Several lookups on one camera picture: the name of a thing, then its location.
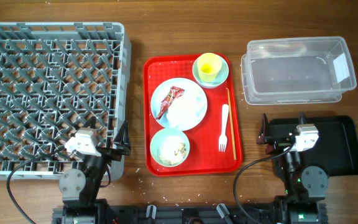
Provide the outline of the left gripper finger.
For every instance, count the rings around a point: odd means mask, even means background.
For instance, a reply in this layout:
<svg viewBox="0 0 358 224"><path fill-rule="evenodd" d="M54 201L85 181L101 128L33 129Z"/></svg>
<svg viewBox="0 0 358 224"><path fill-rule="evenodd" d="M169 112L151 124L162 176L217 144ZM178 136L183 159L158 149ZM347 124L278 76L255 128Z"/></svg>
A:
<svg viewBox="0 0 358 224"><path fill-rule="evenodd" d="M96 131L96 117L92 116L87 122L78 130L79 133L93 133Z"/></svg>
<svg viewBox="0 0 358 224"><path fill-rule="evenodd" d="M121 155L129 156L131 154L131 142L129 139L129 123L124 121L119 128L113 144L116 146L115 151Z"/></svg>

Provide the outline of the green bowl with rice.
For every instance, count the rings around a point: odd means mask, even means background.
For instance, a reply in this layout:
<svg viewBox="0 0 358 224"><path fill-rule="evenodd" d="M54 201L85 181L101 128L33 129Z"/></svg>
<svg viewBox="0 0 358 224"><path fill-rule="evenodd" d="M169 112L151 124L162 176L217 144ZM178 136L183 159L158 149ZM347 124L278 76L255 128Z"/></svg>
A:
<svg viewBox="0 0 358 224"><path fill-rule="evenodd" d="M153 160L164 167L182 164L190 153L190 142L184 132L172 128L158 131L150 142Z"/></svg>

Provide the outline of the red snack wrapper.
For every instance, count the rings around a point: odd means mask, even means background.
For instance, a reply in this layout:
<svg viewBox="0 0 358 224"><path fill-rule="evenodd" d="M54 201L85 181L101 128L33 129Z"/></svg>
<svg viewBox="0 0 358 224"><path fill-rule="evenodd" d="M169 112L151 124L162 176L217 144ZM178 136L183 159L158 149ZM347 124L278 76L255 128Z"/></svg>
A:
<svg viewBox="0 0 358 224"><path fill-rule="evenodd" d="M164 115L164 113L169 109L173 101L176 98L181 97L184 94L184 92L185 92L184 89L179 88L177 86L172 86L167 96L161 102L160 112L157 115L156 119L160 119Z"/></svg>

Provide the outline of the white paper napkin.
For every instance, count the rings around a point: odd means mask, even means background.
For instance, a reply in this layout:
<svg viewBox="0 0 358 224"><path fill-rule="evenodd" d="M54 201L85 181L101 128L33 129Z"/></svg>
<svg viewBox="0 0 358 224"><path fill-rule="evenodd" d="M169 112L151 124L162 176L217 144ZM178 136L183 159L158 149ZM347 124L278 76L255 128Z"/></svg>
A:
<svg viewBox="0 0 358 224"><path fill-rule="evenodd" d="M202 119L207 107L204 93L184 92L170 105L166 118L170 128L186 131L194 128Z"/></svg>

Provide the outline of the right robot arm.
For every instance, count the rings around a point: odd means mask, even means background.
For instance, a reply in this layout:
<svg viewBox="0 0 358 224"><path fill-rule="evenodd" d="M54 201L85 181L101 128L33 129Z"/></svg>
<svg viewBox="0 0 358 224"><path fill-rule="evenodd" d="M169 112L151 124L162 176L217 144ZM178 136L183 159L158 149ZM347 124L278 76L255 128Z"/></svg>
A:
<svg viewBox="0 0 358 224"><path fill-rule="evenodd" d="M305 166L301 153L314 148L319 131L306 122L303 113L295 130L285 135L274 133L262 115L257 144L266 145L265 153L277 161L286 195L276 196L269 206L270 223L321 223L319 201L325 199L328 175L318 166Z"/></svg>

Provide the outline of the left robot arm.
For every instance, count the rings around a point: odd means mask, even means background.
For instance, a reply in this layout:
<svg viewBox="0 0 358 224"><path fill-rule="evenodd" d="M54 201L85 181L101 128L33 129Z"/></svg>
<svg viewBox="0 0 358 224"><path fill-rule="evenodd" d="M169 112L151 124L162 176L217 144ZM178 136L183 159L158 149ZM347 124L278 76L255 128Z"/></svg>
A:
<svg viewBox="0 0 358 224"><path fill-rule="evenodd" d="M67 151L83 154L82 165L62 174L59 189L63 208L55 209L53 223L119 223L119 218L105 199L98 199L102 179L111 161L121 161L122 156L131 154L128 122L124 121L114 138L113 147L101 147L96 131L96 118L91 117L73 133L64 147Z"/></svg>

